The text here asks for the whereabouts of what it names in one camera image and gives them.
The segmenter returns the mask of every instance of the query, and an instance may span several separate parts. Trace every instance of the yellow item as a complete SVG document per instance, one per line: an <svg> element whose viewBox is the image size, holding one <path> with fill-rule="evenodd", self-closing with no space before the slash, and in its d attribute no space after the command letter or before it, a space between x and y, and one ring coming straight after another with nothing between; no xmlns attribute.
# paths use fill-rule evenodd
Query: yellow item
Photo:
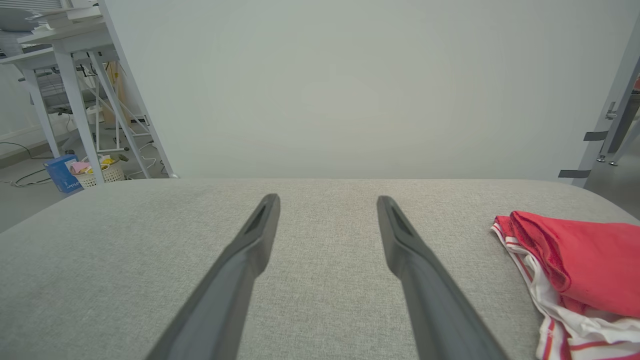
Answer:
<svg viewBox="0 0 640 360"><path fill-rule="evenodd" d="M106 170L108 168L107 165L102 165L100 166L101 169ZM93 169L90 168L89 171L86 172L87 174L93 174Z"/></svg>

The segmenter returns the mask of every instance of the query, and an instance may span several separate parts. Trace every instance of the white striped cloth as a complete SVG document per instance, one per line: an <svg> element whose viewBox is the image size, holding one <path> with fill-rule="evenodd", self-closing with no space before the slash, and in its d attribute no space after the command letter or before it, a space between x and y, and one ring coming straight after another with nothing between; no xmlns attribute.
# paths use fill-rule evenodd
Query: white striped cloth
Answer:
<svg viewBox="0 0 640 360"><path fill-rule="evenodd" d="M563 307L536 257L517 238L504 236L499 224L494 224L492 230L522 274L534 305L545 317L536 349L538 359L640 359L640 319L597 310L588 311L589 316L585 316Z"/></svg>

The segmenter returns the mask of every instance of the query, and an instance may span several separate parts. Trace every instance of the blue box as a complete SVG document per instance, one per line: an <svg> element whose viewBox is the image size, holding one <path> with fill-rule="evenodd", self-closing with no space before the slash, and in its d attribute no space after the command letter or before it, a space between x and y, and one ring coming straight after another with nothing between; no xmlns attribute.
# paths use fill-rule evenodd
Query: blue box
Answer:
<svg viewBox="0 0 640 360"><path fill-rule="evenodd" d="M58 187L60 192L70 193L78 188L82 188L80 182L75 176L71 175L69 171L69 166L76 161L78 161L77 156L69 154L44 163L44 168L47 169L51 180L53 180L53 183Z"/></svg>

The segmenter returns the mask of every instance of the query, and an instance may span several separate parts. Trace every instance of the folded clothing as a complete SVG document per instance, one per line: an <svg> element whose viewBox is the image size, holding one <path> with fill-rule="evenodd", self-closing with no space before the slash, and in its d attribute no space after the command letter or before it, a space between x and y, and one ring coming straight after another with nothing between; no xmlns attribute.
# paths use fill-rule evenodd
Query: folded clothing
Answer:
<svg viewBox="0 0 640 360"><path fill-rule="evenodd" d="M536 357L540 360L640 359L640 319L592 309L588 316L565 308L541 263L498 223L492 230L524 278L544 315Z"/></svg>
<svg viewBox="0 0 640 360"><path fill-rule="evenodd" d="M583 315L593 307L640 318L640 227L523 211L495 222L540 262L564 307Z"/></svg>

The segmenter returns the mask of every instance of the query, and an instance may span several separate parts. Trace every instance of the table leg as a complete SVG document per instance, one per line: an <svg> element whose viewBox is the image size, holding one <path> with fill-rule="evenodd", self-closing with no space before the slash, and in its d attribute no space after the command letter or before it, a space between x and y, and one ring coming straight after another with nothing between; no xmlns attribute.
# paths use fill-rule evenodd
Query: table leg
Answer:
<svg viewBox="0 0 640 360"><path fill-rule="evenodd" d="M120 106L120 101L118 100L118 96L113 90L113 86L111 86L111 82L107 77L107 72L104 70L104 66L102 65L102 63L96 59L95 53L90 51L89 58L91 58L93 67L95 67L95 71L98 75L98 80L102 83L102 87L104 88L104 91L107 93L107 97L109 98L109 102L111 103L111 108L113 109L113 114L116 117L116 121L120 124L120 127L122 127L124 136L126 136L127 140L129 141L129 146L131 147L131 151L133 151L133 154L135 155L136 160L138 160L138 163L142 168L142 173L148 179L150 178L149 172L147 171L147 167L145 166L144 162L142 162L142 155L140 154L140 150L136 145L136 139L131 134L131 129L129 129L129 126L125 122L125 118L122 115L123 113L122 113L122 107Z"/></svg>
<svg viewBox="0 0 640 360"><path fill-rule="evenodd" d="M38 119L40 119L42 131L44 131L44 136L47 138L47 142L49 142L49 147L51 148L53 157L59 158L60 150L58 150L56 137L53 134L53 129L51 128L51 123L49 122L47 108L44 104L44 100L42 100L42 94L40 93L40 87L38 86L36 74L33 72L33 70L29 69L25 69L24 71L22 71L22 74L24 75L24 79L26 80L29 94L31 94L31 98L33 99L33 106L36 108L36 113L38 114Z"/></svg>
<svg viewBox="0 0 640 360"><path fill-rule="evenodd" d="M89 130L89 121L86 118L86 112L84 110L84 101L82 93L78 87L78 81L76 78L76 66L74 60L71 58L71 54L66 53L53 45L53 53L56 55L56 61L58 62L58 68L60 68L60 76L62 77L62 83L65 85L65 91L69 98L69 104L71 104L71 110L74 112L74 120L80 133L80 139L86 155L89 158L89 163L93 168L95 174L96 184L104 184L104 176L100 170L100 161L98 160L98 154L93 147L93 137L91 136L91 130Z"/></svg>

